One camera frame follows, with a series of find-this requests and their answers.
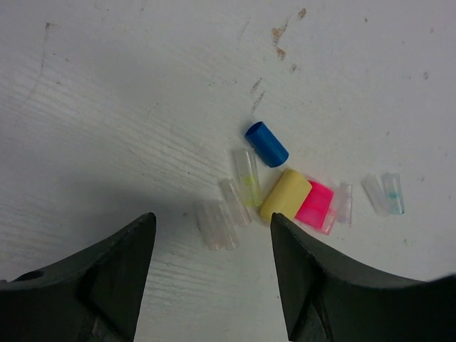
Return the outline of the clear pink-tinted cap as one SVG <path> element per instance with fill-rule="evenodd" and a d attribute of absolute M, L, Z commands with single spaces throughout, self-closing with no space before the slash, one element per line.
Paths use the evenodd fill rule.
<path fill-rule="evenodd" d="M 333 228 L 333 225 L 334 225 L 336 219 L 337 219 L 337 211 L 335 209 L 329 208 L 326 213 L 326 216 L 323 221 L 322 228 L 321 228 L 321 231 L 323 234 L 329 235 L 331 233 L 331 230 Z"/>

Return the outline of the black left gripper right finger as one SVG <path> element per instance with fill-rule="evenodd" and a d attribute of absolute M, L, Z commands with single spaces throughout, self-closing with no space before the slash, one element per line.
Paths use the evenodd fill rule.
<path fill-rule="evenodd" d="M 389 274 L 346 256 L 282 214 L 270 224 L 290 341 L 454 341 L 455 275 Z"/>

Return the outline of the yellow highlighter cap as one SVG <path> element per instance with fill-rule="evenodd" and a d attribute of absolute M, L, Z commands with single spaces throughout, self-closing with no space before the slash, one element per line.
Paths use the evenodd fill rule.
<path fill-rule="evenodd" d="M 285 170 L 260 208 L 260 217 L 271 222 L 274 213 L 293 221 L 312 190 L 311 183 L 292 169 Z"/>

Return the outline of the clear orange pen cap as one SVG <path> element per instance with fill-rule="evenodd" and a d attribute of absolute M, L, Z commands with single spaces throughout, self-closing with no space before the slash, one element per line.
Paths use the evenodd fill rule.
<path fill-rule="evenodd" d="M 222 248 L 222 238 L 216 226 L 212 204 L 208 201 L 199 201 L 195 205 L 197 225 L 205 245 L 210 251 Z"/>

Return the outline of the clear yellow-stained cap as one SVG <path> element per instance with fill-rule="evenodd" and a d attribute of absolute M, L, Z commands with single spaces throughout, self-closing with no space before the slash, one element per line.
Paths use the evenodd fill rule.
<path fill-rule="evenodd" d="M 233 152 L 239 190 L 247 207 L 262 204 L 261 186 L 255 152 L 252 148 L 241 148 Z"/>

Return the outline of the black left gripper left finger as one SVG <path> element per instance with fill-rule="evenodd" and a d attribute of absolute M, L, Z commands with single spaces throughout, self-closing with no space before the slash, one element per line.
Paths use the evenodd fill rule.
<path fill-rule="evenodd" d="M 110 237 L 1 282 L 2 341 L 133 341 L 155 243 L 146 213 Z"/>

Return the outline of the small blue pen cap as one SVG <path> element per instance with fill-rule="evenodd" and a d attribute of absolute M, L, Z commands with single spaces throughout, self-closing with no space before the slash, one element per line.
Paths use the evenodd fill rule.
<path fill-rule="evenodd" d="M 266 166 L 281 167 L 287 162 L 288 150 L 263 121 L 251 125 L 244 136 Z"/>

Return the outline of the pink highlighter cap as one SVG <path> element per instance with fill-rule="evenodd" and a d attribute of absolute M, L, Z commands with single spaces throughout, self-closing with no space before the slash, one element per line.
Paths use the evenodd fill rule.
<path fill-rule="evenodd" d="M 310 180 L 311 190 L 299 208 L 295 219 L 323 232 L 335 192 L 320 182 Z"/>

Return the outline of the clear blue pen cap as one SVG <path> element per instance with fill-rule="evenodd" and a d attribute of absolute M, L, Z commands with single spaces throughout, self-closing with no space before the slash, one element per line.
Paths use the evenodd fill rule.
<path fill-rule="evenodd" d="M 382 175 L 383 188 L 392 214 L 404 214 L 405 205 L 398 173 L 387 172 Z"/>

